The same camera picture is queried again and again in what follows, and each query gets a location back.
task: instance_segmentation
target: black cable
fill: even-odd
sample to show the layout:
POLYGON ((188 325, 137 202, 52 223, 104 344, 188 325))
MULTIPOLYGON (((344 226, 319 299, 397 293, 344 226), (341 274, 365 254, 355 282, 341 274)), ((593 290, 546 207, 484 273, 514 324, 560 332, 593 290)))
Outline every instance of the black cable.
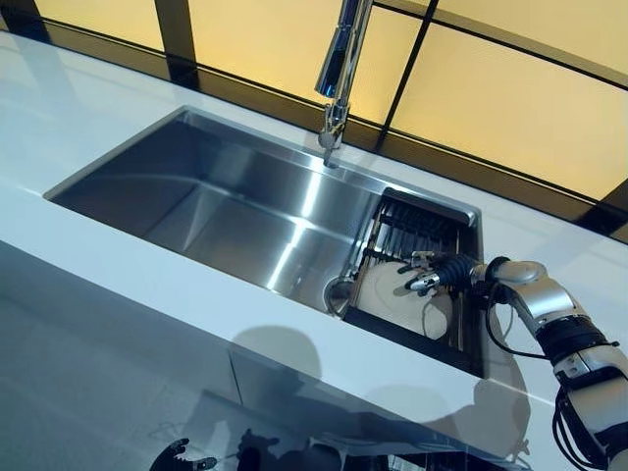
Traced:
POLYGON ((491 287, 491 291, 489 292, 489 305, 487 307, 487 310, 485 311, 485 316, 484 316, 487 332, 489 333, 489 337, 491 338, 493 343, 497 345, 499 348, 501 348, 502 350, 507 351, 508 353, 511 353, 513 355, 527 356, 528 358, 538 358, 540 360, 547 360, 548 358, 545 355, 539 355, 537 353, 527 353, 525 351, 513 350, 512 348, 507 347, 506 345, 504 345, 503 343, 501 343, 499 340, 496 339, 495 335, 493 334, 493 329, 491 329, 491 309, 493 308, 495 304, 495 295, 497 293, 498 288, 499 288, 499 283, 495 283, 491 287))
POLYGON ((558 411, 554 410, 553 412, 553 417, 551 418, 551 434, 553 435, 553 440, 556 442, 556 445, 558 446, 558 449, 560 450, 560 452, 562 453, 562 455, 571 463, 575 466, 576 469, 578 469, 579 471, 591 471, 583 466, 581 466, 580 464, 578 464, 577 461, 575 461, 567 452, 567 450, 564 448, 563 444, 560 442, 560 439, 558 438, 558 411))
POLYGON ((569 460, 571 464, 573 464, 577 469, 590 471, 591 469, 606 469, 603 466, 598 466, 596 464, 590 463, 589 461, 585 461, 574 450, 571 442, 569 441, 569 437, 567 436, 567 431, 565 430, 565 426, 562 423, 562 413, 561 413, 561 405, 560 400, 564 396, 563 389, 559 389, 556 394, 556 400, 554 402, 554 412, 553 417, 551 419, 551 432, 553 434, 553 439, 556 442, 556 445, 562 452, 563 456, 569 460), (562 438, 563 443, 558 439, 558 432, 560 432, 560 437, 562 438))

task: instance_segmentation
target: black robot arm segment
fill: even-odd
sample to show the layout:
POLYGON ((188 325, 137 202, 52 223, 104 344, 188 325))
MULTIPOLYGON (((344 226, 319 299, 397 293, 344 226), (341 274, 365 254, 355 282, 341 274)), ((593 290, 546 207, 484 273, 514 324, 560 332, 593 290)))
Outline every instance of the black robot arm segment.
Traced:
POLYGON ((628 469, 628 359, 542 264, 433 252, 412 261, 422 271, 406 287, 419 294, 442 285, 512 305, 545 354, 525 355, 548 359, 560 383, 552 428, 563 454, 577 469, 628 469), (573 452, 563 419, 586 460, 573 452))

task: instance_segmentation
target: stainless steel sink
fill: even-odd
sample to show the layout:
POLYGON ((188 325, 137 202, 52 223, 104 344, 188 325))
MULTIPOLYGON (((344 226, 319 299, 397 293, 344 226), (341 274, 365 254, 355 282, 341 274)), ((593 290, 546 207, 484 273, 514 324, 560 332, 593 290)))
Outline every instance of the stainless steel sink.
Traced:
POLYGON ((356 274, 387 187, 445 219, 457 218, 469 236, 460 236, 458 229, 452 247, 480 257, 479 221, 472 208, 417 188, 326 168, 322 159, 290 144, 188 108, 46 197, 328 312, 325 288, 356 274))

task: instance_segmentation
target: robotic hand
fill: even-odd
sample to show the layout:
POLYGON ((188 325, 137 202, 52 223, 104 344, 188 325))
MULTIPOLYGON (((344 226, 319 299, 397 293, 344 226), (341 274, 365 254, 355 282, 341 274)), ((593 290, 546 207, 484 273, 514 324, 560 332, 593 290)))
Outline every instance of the robotic hand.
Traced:
POLYGON ((553 436, 577 469, 628 470, 628 359, 543 265, 506 257, 485 265, 465 255, 414 252, 412 263, 402 270, 413 268, 422 270, 406 288, 420 295, 437 286, 487 295, 486 325, 491 339, 511 353, 551 362, 560 383, 553 436), (489 323, 494 302, 515 308, 545 355, 512 350, 495 339, 489 323), (575 453, 563 419, 586 460, 575 453))

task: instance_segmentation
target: pull-down faucet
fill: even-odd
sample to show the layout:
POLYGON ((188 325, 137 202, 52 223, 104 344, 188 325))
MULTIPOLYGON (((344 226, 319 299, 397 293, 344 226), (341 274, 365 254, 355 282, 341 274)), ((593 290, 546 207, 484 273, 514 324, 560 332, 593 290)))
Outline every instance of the pull-down faucet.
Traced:
POLYGON ((349 114, 349 93, 372 6, 373 0, 342 0, 338 26, 316 82, 316 91, 334 98, 331 104, 325 105, 325 122, 318 134, 328 167, 337 166, 331 162, 332 151, 342 142, 349 114))

